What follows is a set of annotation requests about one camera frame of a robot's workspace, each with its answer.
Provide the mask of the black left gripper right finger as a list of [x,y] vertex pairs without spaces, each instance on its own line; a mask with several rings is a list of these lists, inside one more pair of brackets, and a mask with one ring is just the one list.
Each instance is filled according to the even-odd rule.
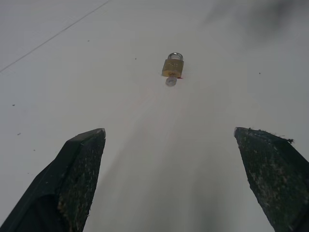
[[309,162],[292,139],[236,127],[252,192],[275,232],[309,232]]

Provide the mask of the brass padlock with silver shackle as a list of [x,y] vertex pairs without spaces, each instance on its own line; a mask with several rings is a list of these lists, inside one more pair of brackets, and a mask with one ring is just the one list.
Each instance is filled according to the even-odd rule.
[[162,76],[176,77],[177,79],[181,79],[183,66],[184,66],[183,55],[180,53],[171,53],[165,60],[162,69]]

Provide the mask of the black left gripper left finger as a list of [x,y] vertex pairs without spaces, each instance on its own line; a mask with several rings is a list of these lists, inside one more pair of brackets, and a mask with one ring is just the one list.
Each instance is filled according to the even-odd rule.
[[56,158],[34,178],[0,232],[83,232],[105,142],[104,128],[66,141]]

